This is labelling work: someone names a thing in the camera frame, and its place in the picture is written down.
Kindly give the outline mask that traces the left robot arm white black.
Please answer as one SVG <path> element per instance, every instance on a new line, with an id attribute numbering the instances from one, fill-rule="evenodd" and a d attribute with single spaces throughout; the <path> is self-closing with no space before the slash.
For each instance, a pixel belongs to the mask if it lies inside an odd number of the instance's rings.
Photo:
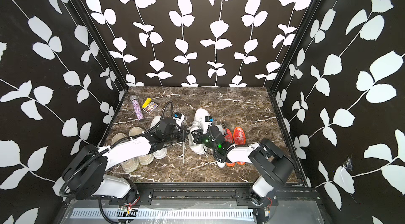
<path id="1" fill-rule="evenodd" d="M 167 117 L 146 132 L 124 137 L 111 146 L 85 146 L 63 171 L 59 195 L 74 196 L 76 200 L 102 196 L 133 202 L 138 198 L 137 186 L 126 178 L 107 175 L 106 171 L 133 158 L 154 154 L 173 142 L 184 142 L 188 135 L 181 120 Z"/>

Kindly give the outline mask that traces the white sneaker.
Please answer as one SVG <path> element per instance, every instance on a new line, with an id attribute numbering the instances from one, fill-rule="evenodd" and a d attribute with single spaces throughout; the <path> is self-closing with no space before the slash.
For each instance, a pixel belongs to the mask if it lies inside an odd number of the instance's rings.
<path id="1" fill-rule="evenodd" d="M 192 125 L 187 129 L 189 131 L 188 141 L 190 149 L 196 154 L 205 153 L 204 143 L 207 139 L 207 133 L 203 132 L 204 117 L 210 115 L 205 109 L 198 109 L 195 113 Z"/>
<path id="2" fill-rule="evenodd" d="M 161 119 L 160 115 L 155 116 L 154 119 L 151 122 L 150 128 L 152 128 L 153 126 L 158 124 L 160 119 Z M 155 159 L 163 159 L 166 155 L 167 155 L 167 149 L 166 148 L 162 148 L 161 150 L 155 151 L 153 153 L 153 156 L 154 156 Z"/>

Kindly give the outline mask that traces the white grey insole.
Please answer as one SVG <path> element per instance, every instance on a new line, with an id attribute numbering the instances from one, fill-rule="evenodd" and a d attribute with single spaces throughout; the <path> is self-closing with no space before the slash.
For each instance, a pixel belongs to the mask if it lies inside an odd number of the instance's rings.
<path id="1" fill-rule="evenodd" d="M 219 161 L 217 161 L 216 164 L 217 164 L 218 167 L 220 167 L 220 168 L 224 168 L 224 167 L 226 166 L 226 163 L 225 163 L 225 162 L 219 162 Z"/>

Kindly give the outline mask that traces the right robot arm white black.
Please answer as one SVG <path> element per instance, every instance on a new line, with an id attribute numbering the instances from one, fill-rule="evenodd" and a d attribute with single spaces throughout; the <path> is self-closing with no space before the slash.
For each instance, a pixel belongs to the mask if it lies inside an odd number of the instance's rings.
<path id="1" fill-rule="evenodd" d="M 254 206 L 276 205 L 275 190 L 283 188 L 295 168 L 294 161 L 268 139 L 245 145 L 226 140 L 227 129 L 220 125 L 208 126 L 207 130 L 192 129 L 188 135 L 191 149 L 197 154 L 211 151 L 216 164 L 244 162 L 252 164 L 259 173 L 244 200 Z"/>

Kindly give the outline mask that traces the red orange insole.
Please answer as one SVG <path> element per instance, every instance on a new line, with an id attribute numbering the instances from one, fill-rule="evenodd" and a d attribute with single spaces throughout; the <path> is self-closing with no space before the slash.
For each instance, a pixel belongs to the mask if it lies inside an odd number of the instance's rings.
<path id="1" fill-rule="evenodd" d="M 226 129 L 226 133 L 225 133 L 225 141 L 226 142 L 228 142 L 229 144 L 233 144 L 234 143 L 234 139 L 233 139 L 233 135 L 232 135 L 232 132 L 230 131 L 230 129 Z M 228 166 L 228 167 L 233 167 L 233 166 L 235 166 L 235 163 L 234 162 L 232 162 L 232 163 L 226 163 L 226 165 Z"/>

